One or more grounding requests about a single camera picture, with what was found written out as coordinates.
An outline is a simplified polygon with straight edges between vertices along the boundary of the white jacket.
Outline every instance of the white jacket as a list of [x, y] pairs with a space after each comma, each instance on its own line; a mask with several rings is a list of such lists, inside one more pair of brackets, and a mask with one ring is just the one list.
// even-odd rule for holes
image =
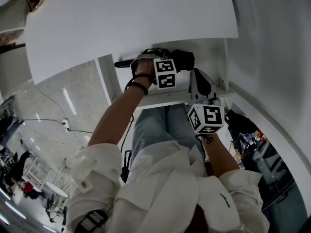
[[72, 168], [74, 180], [67, 224], [73, 232], [88, 212], [109, 216], [109, 233], [181, 233], [196, 205], [204, 210], [210, 232], [268, 232], [257, 184], [261, 175], [234, 170], [207, 177], [201, 155], [176, 141], [146, 147], [136, 156], [126, 185], [119, 182], [121, 153], [116, 145], [80, 150]]

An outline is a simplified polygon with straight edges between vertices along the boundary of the red object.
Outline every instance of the red object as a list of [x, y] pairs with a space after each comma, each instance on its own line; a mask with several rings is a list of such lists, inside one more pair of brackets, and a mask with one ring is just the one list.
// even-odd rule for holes
[[260, 131], [260, 129], [257, 128], [257, 131], [259, 132], [259, 137], [261, 141], [265, 141], [267, 138], [264, 136], [264, 134]]
[[27, 182], [24, 188], [24, 192], [31, 192], [33, 189], [34, 189], [33, 185]]

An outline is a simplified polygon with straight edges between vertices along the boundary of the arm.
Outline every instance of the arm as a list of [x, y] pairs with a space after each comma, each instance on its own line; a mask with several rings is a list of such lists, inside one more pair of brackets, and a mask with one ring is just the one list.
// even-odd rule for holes
[[231, 195], [239, 213], [240, 221], [247, 232], [268, 232], [269, 222], [261, 212], [262, 199], [258, 182], [261, 175], [252, 171], [240, 170], [239, 165], [223, 146], [217, 134], [213, 141], [204, 142], [214, 174]]
[[213, 134], [209, 137], [213, 138], [211, 143], [208, 144], [204, 139], [203, 141], [215, 176], [220, 177], [228, 171], [240, 169], [235, 159], [218, 138], [218, 135]]
[[[155, 73], [152, 60], [142, 60], [138, 64], [137, 74]], [[151, 82], [146, 77], [140, 77], [134, 80], [142, 84], [147, 89], [151, 86]], [[129, 87], [121, 97], [112, 104], [102, 116], [100, 122], [96, 126], [88, 145], [99, 143], [118, 144], [123, 136], [130, 118], [144, 96], [142, 89], [136, 86]]]

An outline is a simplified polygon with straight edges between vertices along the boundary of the white sleeve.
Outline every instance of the white sleeve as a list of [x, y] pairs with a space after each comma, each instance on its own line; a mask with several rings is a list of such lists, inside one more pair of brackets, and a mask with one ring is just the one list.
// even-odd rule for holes
[[261, 174], [247, 170], [233, 170], [219, 177], [236, 204], [241, 223], [251, 233], [269, 230], [269, 221], [261, 211], [260, 178]]
[[120, 150], [113, 144], [93, 145], [77, 152], [71, 169], [73, 184], [67, 212], [68, 232], [74, 232], [90, 211], [103, 210], [109, 214], [120, 188], [121, 165]]

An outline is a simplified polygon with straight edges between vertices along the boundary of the hand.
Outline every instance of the hand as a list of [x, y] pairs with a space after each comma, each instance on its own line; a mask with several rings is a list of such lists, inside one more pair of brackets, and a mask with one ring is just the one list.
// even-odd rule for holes
[[136, 75], [138, 74], [149, 74], [155, 76], [155, 66], [151, 59], [141, 59], [137, 66]]

